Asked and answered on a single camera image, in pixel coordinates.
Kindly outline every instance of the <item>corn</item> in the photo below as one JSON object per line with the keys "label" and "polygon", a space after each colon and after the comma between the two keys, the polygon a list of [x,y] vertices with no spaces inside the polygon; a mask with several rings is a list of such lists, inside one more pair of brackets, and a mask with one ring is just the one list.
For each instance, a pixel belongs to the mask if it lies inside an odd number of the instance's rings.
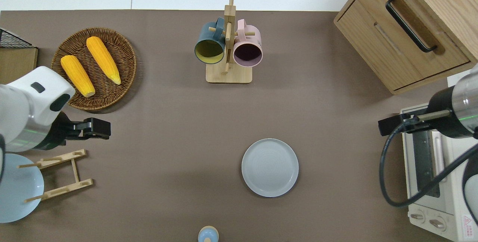
{"label": "corn", "polygon": [[116,84],[121,84],[120,73],[115,61],[99,37],[87,38],[87,47],[103,73]]}
{"label": "corn", "polygon": [[94,87],[85,69],[74,55],[65,55],[61,58],[61,67],[84,97],[94,95]]}

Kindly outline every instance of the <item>mug rack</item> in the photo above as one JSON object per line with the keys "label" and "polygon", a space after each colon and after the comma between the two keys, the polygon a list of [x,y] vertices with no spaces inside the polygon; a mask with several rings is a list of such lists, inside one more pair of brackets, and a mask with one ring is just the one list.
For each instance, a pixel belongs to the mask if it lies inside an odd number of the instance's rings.
{"label": "mug rack", "polygon": [[[252,82],[252,68],[238,65],[232,59],[234,47],[233,32],[236,26],[236,6],[234,0],[229,0],[229,5],[224,7],[224,36],[226,37],[226,46],[224,48],[224,58],[219,63],[206,65],[206,81],[209,83],[239,83],[246,84]],[[253,35],[254,32],[246,32],[246,35]]]}
{"label": "mug rack", "polygon": [[45,169],[47,167],[51,167],[53,165],[61,164],[62,162],[67,162],[67,161],[71,161],[71,164],[73,166],[73,175],[75,176],[75,183],[69,184],[67,186],[59,187],[50,191],[46,191],[39,196],[28,198],[25,200],[25,203],[33,201],[33,200],[37,200],[37,199],[41,199],[41,201],[43,201],[58,195],[62,195],[77,189],[84,188],[86,186],[93,185],[92,179],[85,179],[80,181],[78,177],[78,169],[77,169],[77,164],[75,162],[75,159],[85,155],[87,155],[86,151],[84,149],[81,149],[75,152],[66,153],[64,155],[59,155],[57,157],[43,158],[37,162],[34,162],[33,164],[23,164],[23,165],[17,166],[17,168],[38,167],[41,170],[41,169]]}

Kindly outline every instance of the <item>wire rack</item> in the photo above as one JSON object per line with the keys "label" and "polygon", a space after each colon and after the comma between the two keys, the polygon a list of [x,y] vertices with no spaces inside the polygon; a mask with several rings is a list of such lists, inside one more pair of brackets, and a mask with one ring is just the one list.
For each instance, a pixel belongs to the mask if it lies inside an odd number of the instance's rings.
{"label": "wire rack", "polygon": [[0,28],[0,48],[36,48],[15,34]]}

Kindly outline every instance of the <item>wicker basket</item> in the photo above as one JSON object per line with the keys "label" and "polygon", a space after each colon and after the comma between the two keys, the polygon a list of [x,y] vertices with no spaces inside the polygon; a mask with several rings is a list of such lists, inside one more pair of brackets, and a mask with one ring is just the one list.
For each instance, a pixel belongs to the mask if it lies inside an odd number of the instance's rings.
{"label": "wicker basket", "polygon": [[[120,85],[106,77],[89,52],[86,41],[91,36],[99,37],[113,57],[120,74]],[[60,64],[65,55],[75,55],[85,68],[94,86],[93,96],[84,97],[68,78]],[[99,111],[118,102],[131,88],[136,74],[136,54],[128,40],[118,32],[108,28],[87,28],[73,34],[58,47],[52,69],[76,90],[76,94],[68,101],[70,106],[84,111]]]}

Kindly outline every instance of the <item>oven door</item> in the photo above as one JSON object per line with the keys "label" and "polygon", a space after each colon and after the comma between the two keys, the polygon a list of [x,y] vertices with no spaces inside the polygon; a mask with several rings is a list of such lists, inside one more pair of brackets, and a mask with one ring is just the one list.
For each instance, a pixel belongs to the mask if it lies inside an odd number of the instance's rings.
{"label": "oven door", "polygon": [[[441,135],[436,130],[403,133],[403,149],[407,178],[407,194],[410,198],[449,164],[450,157],[443,150]],[[443,179],[431,191],[415,203],[445,213],[454,214],[452,181]]]}

